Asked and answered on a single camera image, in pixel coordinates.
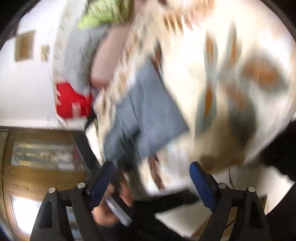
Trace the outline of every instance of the red cloth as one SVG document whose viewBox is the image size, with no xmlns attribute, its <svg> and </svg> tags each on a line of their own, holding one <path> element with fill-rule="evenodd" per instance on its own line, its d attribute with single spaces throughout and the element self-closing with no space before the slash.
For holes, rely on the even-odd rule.
<svg viewBox="0 0 296 241">
<path fill-rule="evenodd" d="M 72 86 L 66 83 L 56 84 L 58 104 L 57 114 L 62 118 L 88 116 L 91 112 L 92 95 L 88 97 L 78 94 Z"/>
</svg>

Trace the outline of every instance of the lime green fabric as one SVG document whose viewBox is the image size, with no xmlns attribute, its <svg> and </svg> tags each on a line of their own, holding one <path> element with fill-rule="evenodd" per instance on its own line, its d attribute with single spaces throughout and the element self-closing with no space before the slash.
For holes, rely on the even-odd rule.
<svg viewBox="0 0 296 241">
<path fill-rule="evenodd" d="M 104 23 L 123 23 L 129 14 L 130 0 L 93 0 L 78 24 L 79 29 Z"/>
</svg>

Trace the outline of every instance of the white wall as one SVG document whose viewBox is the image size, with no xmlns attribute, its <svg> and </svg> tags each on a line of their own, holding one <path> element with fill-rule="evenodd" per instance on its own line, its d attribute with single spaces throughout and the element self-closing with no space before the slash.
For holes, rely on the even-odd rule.
<svg viewBox="0 0 296 241">
<path fill-rule="evenodd" d="M 14 61 L 15 38 L 4 44 L 0 52 L 0 126 L 62 128 L 54 105 L 51 65 L 66 3 L 67 0 L 41 0 L 21 19 L 18 34 L 35 30 L 33 60 Z M 50 53 L 48 62 L 42 62 L 41 46 L 46 44 Z"/>
</svg>

